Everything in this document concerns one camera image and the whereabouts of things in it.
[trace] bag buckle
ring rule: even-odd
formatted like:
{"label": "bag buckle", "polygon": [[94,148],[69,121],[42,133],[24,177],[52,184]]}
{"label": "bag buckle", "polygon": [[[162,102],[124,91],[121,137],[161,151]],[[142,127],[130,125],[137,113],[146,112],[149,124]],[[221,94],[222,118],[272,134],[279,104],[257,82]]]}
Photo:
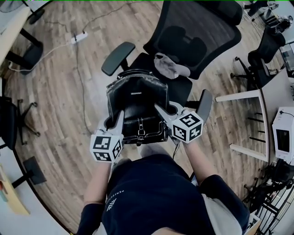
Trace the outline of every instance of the bag buckle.
{"label": "bag buckle", "polygon": [[138,136],[142,136],[142,135],[145,135],[145,130],[144,130],[144,127],[143,127],[143,119],[142,118],[138,118],[138,122],[139,122],[139,130],[138,130]]}

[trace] black leather bag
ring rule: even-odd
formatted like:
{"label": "black leather bag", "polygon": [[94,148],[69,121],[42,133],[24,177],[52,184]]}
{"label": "black leather bag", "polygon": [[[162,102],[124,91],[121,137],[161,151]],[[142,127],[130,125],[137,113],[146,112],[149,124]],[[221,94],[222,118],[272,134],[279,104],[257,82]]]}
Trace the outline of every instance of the black leather bag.
{"label": "black leather bag", "polygon": [[109,119],[106,127],[113,127],[118,114],[124,110],[124,144],[148,144],[166,141],[168,128],[158,115],[154,104],[169,109],[168,86],[152,72],[131,69],[118,75],[107,86]]}

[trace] black cable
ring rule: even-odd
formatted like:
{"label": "black cable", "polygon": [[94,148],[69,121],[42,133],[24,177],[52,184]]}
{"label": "black cable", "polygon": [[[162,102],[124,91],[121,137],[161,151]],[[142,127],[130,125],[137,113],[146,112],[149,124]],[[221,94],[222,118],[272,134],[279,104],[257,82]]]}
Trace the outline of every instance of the black cable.
{"label": "black cable", "polygon": [[[94,18],[93,20],[90,20],[90,21],[89,21],[89,22],[83,27],[82,32],[85,33],[85,29],[86,29],[86,27],[87,27],[91,22],[93,22],[93,21],[95,21],[95,20],[97,20],[97,19],[99,19],[99,18],[102,18],[102,17],[108,16],[108,15],[110,15],[110,14],[113,13],[113,12],[119,11],[119,10],[122,9],[125,5],[131,5],[131,4],[138,3],[138,2],[143,2],[143,1],[136,1],[136,2],[125,3],[125,4],[123,4],[122,6],[120,6],[119,8],[113,10],[113,11],[110,11],[110,12],[104,14],[104,15],[100,15],[100,16]],[[59,24],[59,25],[62,25],[62,26],[65,27],[66,32],[69,33],[66,24],[60,23],[60,22],[58,22],[58,21],[57,21],[57,22],[51,22],[51,21],[45,21],[45,20],[44,20],[44,22],[45,22],[45,23],[51,23],[51,24]],[[82,95],[83,95],[83,119],[84,119],[84,124],[85,124],[85,127],[86,127],[88,133],[92,135],[92,132],[89,130],[89,128],[88,128],[88,126],[87,126],[86,118],[85,118],[85,88],[84,88],[84,83],[83,83],[82,76],[81,76],[81,74],[80,74],[80,72],[79,72],[79,45],[78,45],[78,43],[76,43],[76,47],[77,47],[77,50],[76,50],[77,70],[78,70],[79,79],[80,79],[80,82],[81,82],[81,85],[82,85]]]}
{"label": "black cable", "polygon": [[110,11],[110,12],[104,14],[104,15],[98,16],[98,17],[96,17],[96,18],[90,20],[90,21],[84,26],[84,28],[83,28],[82,31],[84,32],[85,29],[86,29],[86,27],[87,27],[91,22],[93,22],[93,21],[95,21],[95,20],[97,20],[97,19],[99,19],[99,18],[101,18],[101,17],[108,16],[108,15],[110,15],[110,14],[113,13],[113,12],[119,11],[119,10],[122,9],[125,5],[131,5],[131,4],[138,3],[138,2],[143,2],[143,1],[136,1],[136,2],[127,2],[127,3],[124,3],[124,4],[123,4],[122,6],[120,6],[119,8],[117,8],[117,9],[115,9],[115,10],[112,10],[112,11]]}
{"label": "black cable", "polygon": [[180,142],[175,146],[175,151],[174,151],[174,154],[173,154],[173,159],[175,158],[175,154],[176,154],[176,152],[178,151],[179,148],[180,148]]}
{"label": "black cable", "polygon": [[291,113],[280,111],[280,114],[283,114],[283,113],[289,114],[289,115],[291,115],[292,117],[294,117],[294,115],[291,114]]}
{"label": "black cable", "polygon": [[64,26],[64,27],[65,27],[65,31],[66,31],[67,33],[69,33],[66,24],[60,23],[60,22],[58,22],[58,21],[56,21],[56,22],[51,22],[51,21],[46,21],[46,20],[44,20],[44,23],[46,23],[46,24],[59,24],[59,25],[61,25],[61,26]]}
{"label": "black cable", "polygon": [[78,70],[78,74],[79,74],[79,80],[81,81],[81,85],[82,85],[82,93],[83,93],[83,118],[84,118],[84,124],[85,124],[85,127],[88,131],[88,133],[90,135],[92,135],[92,132],[89,130],[88,126],[87,126],[87,123],[86,123],[86,117],[85,117],[85,88],[84,88],[84,83],[83,83],[83,80],[82,80],[82,76],[79,72],[79,46],[78,46],[78,43],[76,43],[76,46],[77,46],[77,50],[76,50],[76,58],[77,58],[77,70]]}

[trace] wooden floor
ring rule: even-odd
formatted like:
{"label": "wooden floor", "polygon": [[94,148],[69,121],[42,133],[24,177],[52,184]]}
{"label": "wooden floor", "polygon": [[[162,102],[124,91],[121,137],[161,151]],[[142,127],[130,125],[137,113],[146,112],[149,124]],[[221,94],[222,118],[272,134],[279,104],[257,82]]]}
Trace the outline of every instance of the wooden floor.
{"label": "wooden floor", "polygon": [[[107,114],[106,85],[116,76],[108,77],[101,72],[106,56],[120,43],[132,42],[136,49],[129,56],[132,62],[143,52],[142,46],[150,39],[160,15],[162,2],[123,1],[68,1],[52,2],[45,7],[45,14],[33,26],[25,29],[44,43],[44,54],[54,47],[66,44],[73,34],[79,34],[89,20],[103,16],[88,25],[89,36],[79,43],[79,70],[85,85],[86,122],[93,132],[99,120]],[[247,54],[258,47],[263,24],[258,19],[251,23],[243,16],[238,26],[242,41],[210,63],[199,80],[193,82],[191,100],[198,100],[203,89],[214,97],[245,91],[246,82],[231,79],[230,73],[244,73],[235,56],[247,62]],[[22,54],[28,41],[19,36],[14,52]],[[283,59],[280,52],[270,63],[280,68]],[[35,188],[55,215],[73,232],[77,231],[83,207],[83,193],[91,178],[95,163],[89,152],[90,135],[83,121],[82,86],[77,72],[76,47],[62,47],[44,59],[29,75],[9,72],[6,95],[24,99],[23,107],[38,102],[32,108],[28,120],[41,132],[40,137],[25,132],[28,141],[21,146],[19,138],[16,150],[21,160],[35,156],[47,179]],[[261,111],[255,99],[243,101],[214,101],[210,116],[199,143],[218,173],[228,185],[243,198],[244,184],[251,185],[258,168],[265,163],[252,157],[229,150],[229,144],[239,144],[256,151],[264,151],[263,143],[249,140],[249,136],[264,139],[263,126],[247,120],[254,112]],[[167,142],[166,150],[172,154],[175,146]],[[125,145],[123,156],[137,159],[136,146]],[[176,162],[187,173],[192,169],[181,146]]]}

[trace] chair armrest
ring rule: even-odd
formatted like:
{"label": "chair armrest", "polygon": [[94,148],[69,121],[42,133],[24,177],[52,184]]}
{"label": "chair armrest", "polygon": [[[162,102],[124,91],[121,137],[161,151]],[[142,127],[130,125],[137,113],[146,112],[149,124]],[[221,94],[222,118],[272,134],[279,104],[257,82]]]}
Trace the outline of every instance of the chair armrest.
{"label": "chair armrest", "polygon": [[196,113],[203,119],[203,124],[206,123],[209,116],[211,105],[212,94],[208,90],[203,90],[199,100],[199,107],[196,110]]}
{"label": "chair armrest", "polygon": [[261,63],[262,63],[263,70],[265,71],[266,75],[269,77],[270,76],[270,73],[269,73],[269,71],[267,69],[267,66],[266,66],[265,61],[262,58],[260,60],[261,60]]}
{"label": "chair armrest", "polygon": [[123,42],[115,48],[106,58],[102,65],[102,71],[111,76],[118,69],[120,65],[126,63],[126,57],[134,50],[135,45],[131,42]]}

